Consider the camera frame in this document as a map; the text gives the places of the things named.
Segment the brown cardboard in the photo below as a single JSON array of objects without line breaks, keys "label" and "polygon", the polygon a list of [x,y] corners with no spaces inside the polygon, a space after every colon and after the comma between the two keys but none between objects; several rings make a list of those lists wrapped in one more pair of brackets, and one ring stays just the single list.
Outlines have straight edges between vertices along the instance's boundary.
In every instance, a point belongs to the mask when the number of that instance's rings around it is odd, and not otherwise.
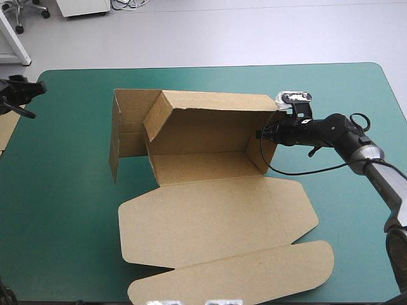
[{"label": "brown cardboard", "polygon": [[331,246],[325,241],[273,248],[207,264],[177,269],[134,281],[128,288],[133,304],[149,300],[242,299],[259,304],[323,284],[332,270]]},{"label": "brown cardboard", "polygon": [[[148,154],[161,185],[120,206],[123,258],[175,268],[133,282],[134,304],[257,304],[327,280],[329,244],[291,245],[318,223],[301,184],[263,176],[255,131],[275,110],[265,95],[115,91],[113,177],[119,157]],[[270,162],[275,144],[264,145]]]}]

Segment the chair leg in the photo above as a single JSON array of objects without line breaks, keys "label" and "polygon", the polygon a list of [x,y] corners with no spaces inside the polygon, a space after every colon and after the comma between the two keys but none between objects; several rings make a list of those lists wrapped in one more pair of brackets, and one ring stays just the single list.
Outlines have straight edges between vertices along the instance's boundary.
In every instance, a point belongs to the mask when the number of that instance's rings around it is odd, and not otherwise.
[{"label": "chair leg", "polygon": [[35,9],[41,10],[41,11],[48,10],[48,8],[46,8],[45,6],[40,6],[40,5],[35,5],[35,4],[22,5],[22,8],[35,8]]},{"label": "chair leg", "polygon": [[16,20],[17,25],[18,25],[19,27],[22,26],[21,20],[20,20],[20,15],[21,15],[21,6],[18,5],[17,8],[16,8],[16,10],[15,10],[15,20]]}]

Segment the black cable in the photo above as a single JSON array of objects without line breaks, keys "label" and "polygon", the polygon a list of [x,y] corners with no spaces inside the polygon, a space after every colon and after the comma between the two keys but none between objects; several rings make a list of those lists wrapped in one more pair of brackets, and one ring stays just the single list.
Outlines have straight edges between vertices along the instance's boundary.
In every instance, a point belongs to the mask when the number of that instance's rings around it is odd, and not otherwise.
[{"label": "black cable", "polygon": [[338,169],[338,168],[345,167],[345,166],[348,166],[348,165],[351,165],[351,164],[357,163],[357,162],[367,162],[367,164],[368,164],[368,163],[377,163],[377,164],[381,164],[381,165],[385,165],[385,166],[391,167],[391,168],[393,168],[397,173],[399,173],[404,179],[407,180],[407,176],[405,176],[405,174],[403,174],[397,167],[395,167],[394,165],[392,165],[392,164],[390,164],[390,163],[388,163],[388,162],[386,162],[386,161],[384,161],[384,160],[381,160],[381,159],[369,159],[369,158],[355,159],[355,160],[352,160],[352,161],[349,161],[349,162],[345,162],[345,163],[342,163],[342,164],[339,164],[339,165],[335,165],[335,166],[331,166],[331,167],[327,167],[327,168],[321,168],[320,170],[312,170],[312,171],[309,171],[309,172],[300,172],[300,173],[287,173],[287,172],[283,172],[283,171],[281,171],[281,170],[278,170],[278,169],[272,167],[272,166],[267,162],[267,160],[266,160],[266,158],[265,158],[265,152],[264,152],[264,149],[263,149],[263,135],[264,135],[265,130],[270,129],[271,127],[275,126],[275,124],[273,124],[273,125],[271,125],[271,126],[268,126],[268,124],[271,122],[272,118],[273,118],[273,117],[275,116],[275,114],[277,114],[278,112],[279,112],[279,110],[276,110],[276,111],[273,112],[272,115],[268,118],[268,121],[267,121],[266,125],[265,125],[265,126],[263,127],[263,129],[261,130],[261,136],[260,136],[260,151],[261,151],[261,157],[263,158],[263,161],[266,163],[266,165],[267,165],[271,170],[273,170],[274,172],[276,172],[276,173],[281,173],[282,175],[287,175],[287,176],[302,176],[302,175],[310,175],[310,174],[312,174],[312,173],[322,173],[322,172],[327,172],[327,171],[329,171],[329,170],[336,170],[336,169]]},{"label": "black cable", "polygon": [[[121,4],[124,4],[124,6],[122,6],[122,7],[120,7],[120,8],[117,8],[117,7],[115,7],[115,6],[113,5],[113,1],[116,1],[116,2],[119,2],[119,3],[121,3]],[[123,8],[126,8],[126,7],[128,6],[128,3],[123,2],[123,1],[120,1],[120,0],[110,0],[110,6],[111,6],[112,9],[114,9],[115,11],[120,11],[120,10],[122,10]]]}]

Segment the cable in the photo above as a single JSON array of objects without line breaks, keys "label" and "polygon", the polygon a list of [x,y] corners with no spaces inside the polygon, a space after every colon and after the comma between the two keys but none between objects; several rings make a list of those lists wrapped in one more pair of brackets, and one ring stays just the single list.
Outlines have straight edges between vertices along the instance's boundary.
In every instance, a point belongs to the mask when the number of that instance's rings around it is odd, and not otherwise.
[{"label": "cable", "polygon": [[151,0],[142,0],[140,3],[137,2],[137,0],[110,0],[110,4],[112,9],[115,11],[135,11],[137,8],[140,8],[141,6],[146,5],[149,3]]},{"label": "cable", "polygon": [[345,167],[345,166],[348,166],[348,165],[351,165],[351,164],[354,164],[354,163],[357,163],[357,162],[366,162],[365,166],[366,166],[368,163],[377,163],[377,164],[381,164],[381,165],[385,165],[385,166],[388,166],[388,167],[390,167],[390,168],[393,168],[398,174],[400,174],[400,176],[402,176],[404,179],[407,180],[407,176],[405,176],[405,174],[403,174],[397,167],[395,167],[394,165],[392,165],[392,164],[390,164],[390,163],[388,163],[388,162],[386,162],[386,161],[384,161],[384,160],[381,160],[381,159],[369,159],[369,158],[355,159],[355,160],[352,160],[352,161],[349,161],[349,162],[345,162],[345,163],[342,163],[342,164],[339,164],[339,165],[335,165],[335,166],[331,166],[331,167],[327,167],[327,168],[321,168],[320,170],[312,170],[312,171],[309,171],[309,172],[300,172],[300,173],[287,173],[287,172],[283,172],[282,170],[278,170],[278,169],[272,167],[272,166],[267,162],[267,160],[266,160],[266,158],[265,158],[265,152],[264,152],[264,149],[263,149],[263,139],[264,139],[264,138],[263,138],[263,135],[264,135],[265,130],[269,130],[271,127],[273,127],[273,126],[275,126],[275,125],[277,124],[277,123],[275,123],[275,124],[273,124],[273,125],[271,125],[271,126],[268,126],[268,124],[271,122],[272,118],[273,118],[273,117],[275,116],[275,114],[277,114],[278,112],[279,112],[279,110],[276,110],[276,111],[273,112],[272,115],[268,118],[268,121],[267,121],[266,125],[265,125],[265,126],[263,127],[263,129],[261,130],[261,136],[260,136],[260,151],[261,151],[261,157],[263,158],[263,161],[266,163],[266,165],[267,165],[271,170],[273,170],[274,172],[276,172],[276,173],[281,173],[282,175],[287,175],[287,176],[302,176],[302,175],[310,175],[310,174],[313,174],[313,173],[322,173],[322,172],[327,172],[327,171],[330,171],[330,170],[336,170],[336,169],[338,169],[338,168]]}]

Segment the silver metal arm segment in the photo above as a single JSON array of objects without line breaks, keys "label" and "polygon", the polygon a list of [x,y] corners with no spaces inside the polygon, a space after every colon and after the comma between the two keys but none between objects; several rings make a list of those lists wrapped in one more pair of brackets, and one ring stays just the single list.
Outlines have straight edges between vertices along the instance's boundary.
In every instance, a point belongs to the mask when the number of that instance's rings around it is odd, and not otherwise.
[{"label": "silver metal arm segment", "polygon": [[395,169],[378,163],[367,164],[364,173],[391,211],[384,231],[407,227],[407,180]]}]

